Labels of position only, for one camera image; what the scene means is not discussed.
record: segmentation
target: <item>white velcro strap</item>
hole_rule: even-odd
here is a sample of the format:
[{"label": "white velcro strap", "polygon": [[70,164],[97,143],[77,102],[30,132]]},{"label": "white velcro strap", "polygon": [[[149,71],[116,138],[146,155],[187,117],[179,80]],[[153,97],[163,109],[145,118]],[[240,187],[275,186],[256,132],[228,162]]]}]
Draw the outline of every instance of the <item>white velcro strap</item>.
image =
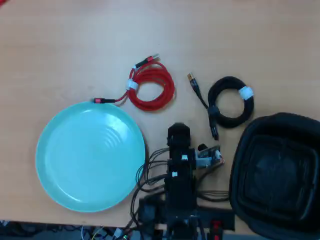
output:
[{"label": "white velcro strap", "polygon": [[130,89],[137,90],[138,89],[138,83],[136,83],[132,78],[129,78],[128,82],[126,83],[126,89],[127,90],[130,90]]},{"label": "white velcro strap", "polygon": [[244,86],[239,90],[239,94],[243,100],[248,100],[249,98],[254,96],[254,91],[249,86]]}]

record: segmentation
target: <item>red cable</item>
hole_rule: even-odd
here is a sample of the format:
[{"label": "red cable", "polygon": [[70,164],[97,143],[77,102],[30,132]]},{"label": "red cable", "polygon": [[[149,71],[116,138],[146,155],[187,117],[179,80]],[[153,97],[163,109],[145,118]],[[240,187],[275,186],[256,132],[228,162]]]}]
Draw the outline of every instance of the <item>red cable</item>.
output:
[{"label": "red cable", "polygon": [[143,101],[138,98],[137,91],[130,88],[130,90],[127,90],[122,97],[116,99],[115,102],[119,102],[128,96],[130,101],[137,108],[143,111],[156,111],[167,105],[174,97],[174,81],[166,67],[160,62],[152,60],[141,66],[137,71],[133,68],[130,72],[129,78],[138,85],[143,83],[157,83],[163,87],[163,92],[154,100]]},{"label": "red cable", "polygon": [[7,1],[7,0],[0,0],[0,6],[1,6],[2,4],[5,4],[6,1]]}]

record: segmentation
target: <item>cable bundle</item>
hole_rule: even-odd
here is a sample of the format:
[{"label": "cable bundle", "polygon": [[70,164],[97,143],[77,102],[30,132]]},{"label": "cable bundle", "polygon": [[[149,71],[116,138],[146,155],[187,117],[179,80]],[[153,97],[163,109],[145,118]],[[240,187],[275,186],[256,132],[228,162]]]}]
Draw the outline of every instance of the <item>cable bundle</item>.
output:
[{"label": "cable bundle", "polygon": [[[152,224],[152,222],[145,222],[143,224],[139,223],[137,220],[137,214],[138,210],[135,210],[135,202],[138,196],[139,191],[145,192],[145,193],[153,193],[153,194],[159,194],[162,195],[165,193],[164,191],[164,184],[161,184],[159,186],[155,186],[153,188],[143,188],[145,185],[153,186],[154,184],[158,183],[159,181],[165,179],[167,174],[161,174],[155,177],[149,177],[149,172],[151,169],[167,165],[167,160],[156,160],[156,158],[163,153],[166,153],[169,151],[169,148],[161,148],[159,150],[154,151],[148,160],[145,161],[145,163],[137,170],[135,175],[135,180],[137,184],[137,189],[134,191],[131,204],[130,204],[130,216],[131,220],[128,222],[128,224],[125,226],[123,232],[124,234],[120,237],[118,237],[116,240],[122,239],[123,236],[128,235],[134,230],[140,231],[140,235],[142,240],[143,233],[150,234],[146,232],[146,227],[148,224]],[[203,175],[200,176],[200,178],[197,180],[196,192],[197,197],[200,199],[204,199],[206,201],[210,202],[225,202],[229,200],[229,193],[228,191],[223,190],[199,190],[201,183],[203,182],[204,178],[211,174],[214,170],[216,170],[221,164],[214,165],[211,168],[209,168]]]},{"label": "cable bundle", "polygon": [[[193,91],[200,99],[203,106],[207,109],[211,133],[215,140],[219,140],[219,134],[216,124],[219,124],[220,126],[227,129],[235,128],[247,121],[254,112],[254,93],[252,89],[246,86],[246,84],[240,79],[234,76],[225,76],[217,82],[215,82],[215,84],[213,84],[208,93],[209,106],[202,98],[199,85],[192,73],[188,74],[188,79],[190,81],[190,85]],[[219,108],[216,105],[216,101],[219,94],[227,89],[238,90],[241,98],[243,99],[244,109],[242,114],[238,117],[233,118],[222,115],[219,111]]]},{"label": "cable bundle", "polygon": [[[96,104],[116,103],[126,97],[139,109],[150,112],[157,111],[166,106],[174,97],[175,84],[166,67],[157,62],[158,55],[147,57],[137,63],[129,74],[127,90],[118,99],[94,98]],[[143,101],[138,98],[137,91],[141,84],[156,83],[163,87],[162,93],[151,101]]]}]

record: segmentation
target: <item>wooden table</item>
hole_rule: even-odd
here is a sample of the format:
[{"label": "wooden table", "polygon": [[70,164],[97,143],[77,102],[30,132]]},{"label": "wooden table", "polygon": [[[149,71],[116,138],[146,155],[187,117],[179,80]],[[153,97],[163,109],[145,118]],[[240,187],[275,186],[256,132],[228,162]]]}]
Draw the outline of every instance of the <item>wooden table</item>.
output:
[{"label": "wooden table", "polygon": [[[0,219],[128,222],[131,196],[92,214],[56,204],[37,178],[35,150],[55,114],[92,97],[119,97],[133,64],[154,53],[174,79],[174,102],[157,113],[143,112],[130,101],[121,107],[140,126],[150,150],[166,145],[174,122],[190,126],[194,147],[217,144],[187,80],[190,71],[205,99],[219,78],[242,79],[254,89],[255,118],[284,111],[320,120],[320,1],[10,0],[0,8]],[[149,100],[160,91],[146,85],[139,96]],[[243,107],[231,92],[218,105],[231,117]],[[219,129],[226,164],[206,188],[228,189],[244,128]],[[250,230],[237,220],[236,232]]]}]

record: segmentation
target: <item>black bag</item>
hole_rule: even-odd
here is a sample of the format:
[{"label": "black bag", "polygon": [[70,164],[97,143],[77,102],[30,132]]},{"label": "black bag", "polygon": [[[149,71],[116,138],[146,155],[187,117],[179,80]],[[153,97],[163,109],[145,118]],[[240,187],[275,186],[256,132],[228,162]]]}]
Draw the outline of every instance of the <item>black bag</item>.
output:
[{"label": "black bag", "polygon": [[291,113],[255,119],[234,156],[233,210],[263,237],[320,239],[319,155],[320,122]]}]

